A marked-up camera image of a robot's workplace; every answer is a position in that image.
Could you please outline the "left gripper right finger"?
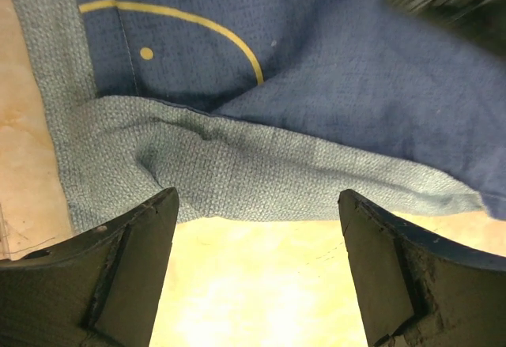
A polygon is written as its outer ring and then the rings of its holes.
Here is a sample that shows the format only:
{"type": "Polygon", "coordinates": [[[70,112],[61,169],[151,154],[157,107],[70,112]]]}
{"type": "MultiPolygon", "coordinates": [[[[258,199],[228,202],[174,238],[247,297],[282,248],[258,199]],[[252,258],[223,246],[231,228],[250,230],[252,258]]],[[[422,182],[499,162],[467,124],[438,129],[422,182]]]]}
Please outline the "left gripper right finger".
{"type": "Polygon", "coordinates": [[[354,190],[339,216],[370,346],[503,347],[505,259],[387,212],[354,190]]]}

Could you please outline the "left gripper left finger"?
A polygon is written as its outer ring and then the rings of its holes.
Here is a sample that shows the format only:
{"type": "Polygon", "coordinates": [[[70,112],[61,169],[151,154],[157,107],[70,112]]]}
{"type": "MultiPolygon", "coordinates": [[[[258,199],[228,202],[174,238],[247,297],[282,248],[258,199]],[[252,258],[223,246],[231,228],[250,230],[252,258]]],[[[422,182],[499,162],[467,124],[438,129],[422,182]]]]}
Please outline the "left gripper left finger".
{"type": "Polygon", "coordinates": [[[122,216],[1,262],[4,346],[147,346],[179,196],[165,189],[122,216]]]}

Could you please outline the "light blue pillowcase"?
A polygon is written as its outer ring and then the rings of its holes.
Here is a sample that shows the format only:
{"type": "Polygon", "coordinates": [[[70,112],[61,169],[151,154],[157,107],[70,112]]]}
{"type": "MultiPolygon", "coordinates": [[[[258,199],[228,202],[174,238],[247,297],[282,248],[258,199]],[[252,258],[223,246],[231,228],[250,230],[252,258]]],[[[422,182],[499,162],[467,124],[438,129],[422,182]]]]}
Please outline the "light blue pillowcase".
{"type": "Polygon", "coordinates": [[[167,187],[181,221],[505,217],[505,64],[385,0],[13,0],[75,230],[167,187]]]}

